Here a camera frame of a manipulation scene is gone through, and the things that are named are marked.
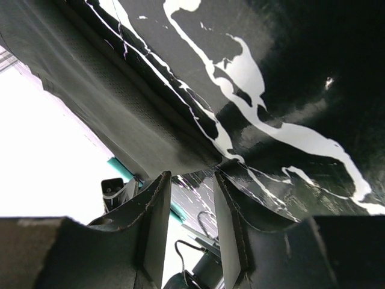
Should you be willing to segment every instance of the plaid fabric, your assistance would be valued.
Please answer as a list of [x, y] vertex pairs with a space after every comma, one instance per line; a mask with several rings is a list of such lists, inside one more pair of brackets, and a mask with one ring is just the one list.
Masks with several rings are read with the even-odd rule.
[[0, 73], [6, 71], [8, 68], [14, 66], [17, 58], [0, 46]]

